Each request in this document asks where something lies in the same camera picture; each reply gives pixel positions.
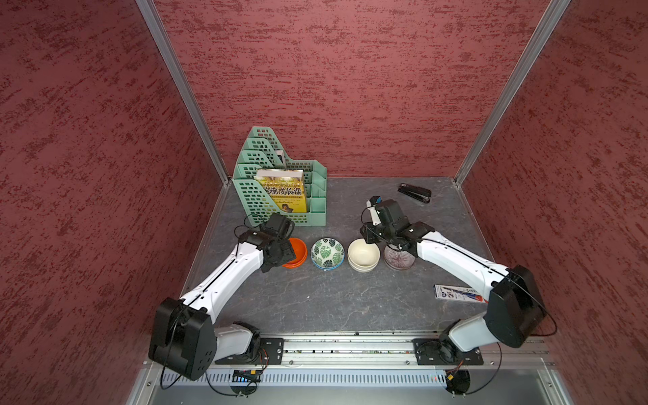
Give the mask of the large green leaf bowl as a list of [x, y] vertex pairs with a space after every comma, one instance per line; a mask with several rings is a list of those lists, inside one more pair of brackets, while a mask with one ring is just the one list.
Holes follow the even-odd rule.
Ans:
[[334, 270], [344, 263], [344, 246], [333, 238], [322, 238], [313, 244], [310, 258], [317, 268], [323, 271]]

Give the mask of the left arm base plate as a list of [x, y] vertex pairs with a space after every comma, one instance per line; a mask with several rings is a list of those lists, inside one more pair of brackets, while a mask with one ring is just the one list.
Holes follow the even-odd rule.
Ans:
[[278, 366], [283, 362], [285, 340], [281, 337], [261, 337], [259, 346], [251, 354], [237, 354], [214, 361], [219, 366], [224, 365], [251, 365], [251, 366]]

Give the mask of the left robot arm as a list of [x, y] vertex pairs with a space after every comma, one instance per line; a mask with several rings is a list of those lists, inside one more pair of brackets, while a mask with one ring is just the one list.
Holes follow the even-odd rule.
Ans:
[[238, 236], [232, 252], [198, 286], [157, 308], [148, 358], [192, 381], [221, 359], [256, 362], [260, 332], [244, 322], [216, 327], [225, 304], [256, 271], [263, 273], [293, 261], [290, 236], [295, 224], [282, 214]]

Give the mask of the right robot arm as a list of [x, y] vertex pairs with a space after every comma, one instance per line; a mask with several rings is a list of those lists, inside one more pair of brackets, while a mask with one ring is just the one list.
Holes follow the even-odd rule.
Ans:
[[382, 242], [432, 263], [477, 291], [486, 311], [455, 322], [440, 335], [440, 349], [457, 357], [488, 344], [521, 347], [545, 318], [551, 318], [532, 272], [489, 261], [459, 246], [424, 222], [412, 223], [398, 202], [372, 197], [371, 220], [360, 232], [366, 242]]

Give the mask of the mint green file organizer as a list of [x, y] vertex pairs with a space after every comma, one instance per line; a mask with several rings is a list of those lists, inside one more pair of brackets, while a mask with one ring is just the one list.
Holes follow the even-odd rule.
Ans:
[[327, 168], [316, 160], [290, 158], [272, 128], [251, 129], [233, 182], [251, 225], [271, 214], [302, 227], [327, 223]]

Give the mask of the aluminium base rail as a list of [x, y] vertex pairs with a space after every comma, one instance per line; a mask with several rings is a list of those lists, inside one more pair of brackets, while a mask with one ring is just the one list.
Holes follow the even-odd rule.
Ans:
[[[435, 332], [310, 332], [260, 335], [260, 338], [285, 340], [283, 362], [278, 366], [258, 366], [270, 369], [396, 369], [414, 368], [437, 370], [507, 369], [540, 370], [556, 366], [543, 339], [529, 339], [519, 349], [504, 344], [479, 347], [482, 366], [419, 366], [413, 352], [414, 339], [436, 339]], [[239, 367], [235, 364], [209, 368]]]

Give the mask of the black stapler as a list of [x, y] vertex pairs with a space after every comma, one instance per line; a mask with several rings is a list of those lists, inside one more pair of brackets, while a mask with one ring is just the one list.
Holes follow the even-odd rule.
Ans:
[[425, 187], [414, 186], [408, 183], [401, 183], [398, 186], [398, 192], [411, 197], [419, 202], [428, 204], [431, 199], [431, 190]]

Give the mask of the purple striped bowl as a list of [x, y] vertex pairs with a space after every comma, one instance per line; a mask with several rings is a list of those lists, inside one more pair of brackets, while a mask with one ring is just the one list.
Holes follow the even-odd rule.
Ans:
[[407, 251], [395, 250], [387, 245], [384, 249], [384, 261], [389, 268], [397, 271], [406, 271], [412, 268], [416, 257]]

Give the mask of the cream bowl front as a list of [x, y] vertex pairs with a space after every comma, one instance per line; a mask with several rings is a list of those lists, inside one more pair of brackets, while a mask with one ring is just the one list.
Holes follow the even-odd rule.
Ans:
[[376, 244], [367, 244], [363, 239], [353, 241], [347, 250], [351, 268], [359, 273], [373, 271], [380, 259], [381, 251]]

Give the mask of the yellow book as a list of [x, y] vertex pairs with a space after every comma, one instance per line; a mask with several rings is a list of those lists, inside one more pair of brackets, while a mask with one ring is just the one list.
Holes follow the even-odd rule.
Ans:
[[277, 207], [286, 213], [306, 213], [307, 197], [303, 170], [259, 170], [254, 175]]

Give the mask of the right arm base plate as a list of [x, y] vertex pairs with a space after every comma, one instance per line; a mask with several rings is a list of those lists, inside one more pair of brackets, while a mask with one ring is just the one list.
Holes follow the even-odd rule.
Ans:
[[462, 352], [451, 346], [450, 341], [440, 339], [414, 339], [413, 352], [419, 366], [482, 366], [483, 356], [479, 348]]

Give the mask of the orange bowl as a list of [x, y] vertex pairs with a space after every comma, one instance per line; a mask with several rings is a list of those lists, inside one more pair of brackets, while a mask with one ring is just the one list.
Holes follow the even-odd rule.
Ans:
[[291, 262], [286, 263], [283, 265], [284, 268], [298, 268], [300, 267], [306, 260], [306, 256], [308, 253], [307, 246], [304, 241], [298, 238], [290, 238], [290, 244], [293, 248], [293, 251], [295, 253], [295, 259], [292, 260]]

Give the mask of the white printed card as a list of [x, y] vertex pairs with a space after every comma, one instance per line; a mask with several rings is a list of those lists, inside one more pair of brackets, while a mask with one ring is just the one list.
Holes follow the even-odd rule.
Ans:
[[488, 301], [474, 289], [450, 285], [435, 285], [435, 298], [437, 298], [437, 300], [475, 302], [481, 304], [488, 303]]

